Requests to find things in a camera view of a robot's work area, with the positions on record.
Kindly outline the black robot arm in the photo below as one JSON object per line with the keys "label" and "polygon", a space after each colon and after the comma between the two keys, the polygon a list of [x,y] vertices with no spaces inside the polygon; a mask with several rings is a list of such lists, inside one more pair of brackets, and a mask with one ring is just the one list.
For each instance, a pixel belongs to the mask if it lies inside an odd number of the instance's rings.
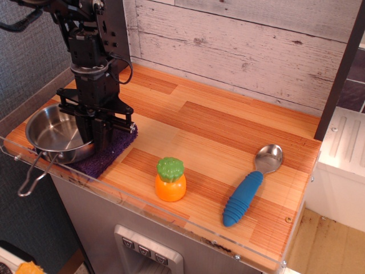
{"label": "black robot arm", "polygon": [[111,143],[115,129],[133,133],[133,108],[119,98],[119,73],[131,66],[122,1],[18,1],[33,11],[1,28],[19,33],[44,12],[52,16],[71,54],[75,89],[60,88],[60,110],[73,115],[85,143],[97,151]]}

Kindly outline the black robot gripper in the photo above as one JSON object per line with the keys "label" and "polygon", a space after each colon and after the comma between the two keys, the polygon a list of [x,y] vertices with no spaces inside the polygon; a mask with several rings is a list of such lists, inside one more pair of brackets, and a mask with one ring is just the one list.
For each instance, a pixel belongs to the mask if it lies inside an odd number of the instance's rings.
{"label": "black robot gripper", "polygon": [[133,108],[119,98],[117,71],[81,74],[75,72],[76,87],[60,88],[62,112],[75,116],[83,143],[94,140],[96,152],[105,150],[112,141],[113,129],[132,133]]}

